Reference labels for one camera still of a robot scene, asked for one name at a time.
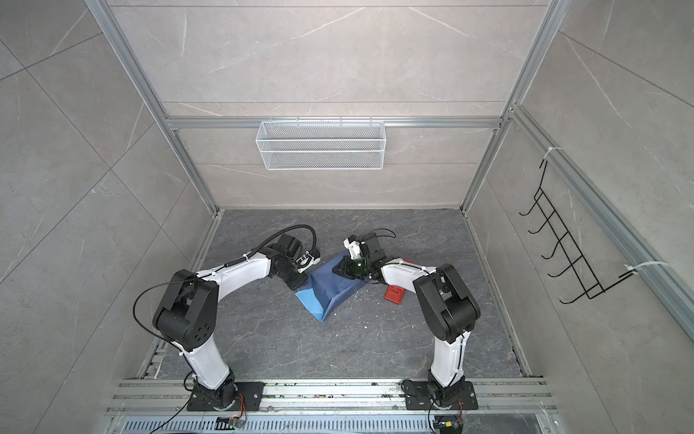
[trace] light blue fabric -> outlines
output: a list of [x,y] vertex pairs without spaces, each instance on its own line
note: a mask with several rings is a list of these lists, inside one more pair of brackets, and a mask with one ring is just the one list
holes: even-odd
[[320,266],[309,275],[308,282],[296,292],[299,301],[320,322],[325,321],[340,303],[366,284],[364,281],[340,277],[332,272],[335,265],[348,254],[345,250]]
[[323,306],[321,306],[321,302],[318,301],[316,295],[313,293],[313,288],[297,291],[296,296],[299,298],[299,301],[304,305],[304,307],[311,312],[311,315],[315,316],[320,322],[323,322],[323,313],[325,310],[323,309]]

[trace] white wire basket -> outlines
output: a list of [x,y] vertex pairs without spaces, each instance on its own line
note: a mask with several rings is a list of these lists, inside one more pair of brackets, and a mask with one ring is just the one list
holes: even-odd
[[386,129],[368,119],[266,121],[255,142],[268,170],[382,169]]

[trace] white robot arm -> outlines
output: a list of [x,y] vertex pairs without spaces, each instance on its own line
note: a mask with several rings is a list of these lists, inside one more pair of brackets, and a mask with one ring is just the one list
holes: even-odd
[[402,258],[386,255],[375,232],[359,237],[351,235],[344,240],[349,251],[333,272],[346,278],[380,281],[417,294],[422,313],[429,329],[434,333],[434,362],[429,370],[426,390],[422,385],[403,381],[407,396],[418,395],[415,403],[433,402],[439,408],[453,404],[463,406],[467,400],[476,408],[471,383],[465,382],[463,358],[465,345],[475,321],[480,318],[480,307],[458,272],[450,264],[423,267]]
[[[284,232],[308,228],[313,246],[301,257],[301,243]],[[275,237],[280,239],[269,244]],[[193,370],[194,389],[188,408],[227,410],[235,404],[238,387],[234,374],[214,343],[217,304],[240,287],[267,276],[281,278],[291,290],[306,282],[303,272],[320,261],[313,228],[295,225],[273,234],[259,247],[214,269],[197,273],[180,270],[156,310],[152,323],[165,340],[180,350]]]

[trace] black wire rack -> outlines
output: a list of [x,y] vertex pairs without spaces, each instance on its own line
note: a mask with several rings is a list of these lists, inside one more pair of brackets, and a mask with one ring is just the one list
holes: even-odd
[[[561,272],[559,272],[558,274],[547,274],[547,275],[549,277],[560,277],[562,274],[566,273],[568,270],[571,270],[571,271],[573,271],[574,275],[576,275],[576,278],[578,279],[579,283],[581,284],[581,289],[582,289],[581,294],[579,294],[575,298],[571,299],[570,301],[564,301],[564,300],[559,300],[559,301],[562,302],[563,304],[571,304],[583,296],[586,296],[589,299],[594,299],[598,295],[606,292],[608,289],[614,287],[615,285],[617,285],[619,283],[622,283],[623,281],[627,280],[629,277],[633,276],[634,271],[629,270],[626,273],[618,276],[617,281],[615,283],[611,284],[610,286],[605,287],[600,282],[600,279],[598,279],[598,277],[595,275],[595,272],[593,271],[591,264],[588,262],[588,259],[583,254],[581,247],[578,245],[578,243],[576,243],[576,240],[574,239],[573,235],[568,230],[568,227],[564,223],[564,219],[561,218],[561,215],[559,215],[559,213],[557,212],[557,209],[555,208],[555,206],[552,204],[552,201],[545,193],[545,190],[542,189],[542,182],[545,180],[545,173],[547,172],[547,161],[543,160],[542,163],[540,163],[539,168],[542,170],[542,177],[540,178],[540,185],[537,187],[537,191],[533,195],[534,202],[533,202],[532,206],[530,207],[530,209],[526,213],[519,212],[518,214],[520,214],[522,216],[527,216],[533,211],[533,209],[535,209],[537,207],[540,210],[540,212],[542,213],[542,215],[544,216],[545,221],[542,223],[542,226],[540,226],[540,229],[538,229],[537,231],[528,231],[528,233],[536,234],[536,233],[539,233],[540,231],[542,231],[542,229],[545,226],[549,226],[549,228],[552,230],[552,234],[554,235],[554,237],[557,240],[557,242],[555,243],[555,247],[552,250],[552,254],[549,256],[541,255],[542,258],[545,260],[552,259],[555,255],[555,253],[557,252],[557,249],[561,248],[561,252],[564,254],[564,257],[568,261],[568,266],[565,269],[563,269]],[[539,201],[543,197],[545,198],[547,203],[549,203],[549,208],[550,208],[549,210],[544,210],[542,208],[542,205],[540,205]],[[557,219],[559,220],[560,224],[556,225],[557,227],[555,227],[555,225],[553,225],[552,222],[550,221],[550,219],[553,216],[557,216]],[[567,252],[567,248],[570,247],[570,243],[573,243],[573,245],[575,246],[575,248],[578,252],[578,256],[574,259],[571,259],[571,257],[569,256],[569,253]],[[593,284],[590,287],[587,287],[586,282],[581,277],[581,274],[576,270],[576,265],[581,263],[581,262],[587,266],[588,270],[590,271],[591,275],[593,276],[593,279],[595,279],[595,284]]]

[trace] red box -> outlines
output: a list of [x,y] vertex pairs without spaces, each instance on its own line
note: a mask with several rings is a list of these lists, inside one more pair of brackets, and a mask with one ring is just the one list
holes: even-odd
[[385,299],[390,300],[393,303],[400,304],[405,296],[406,289],[403,287],[390,285],[386,290]]

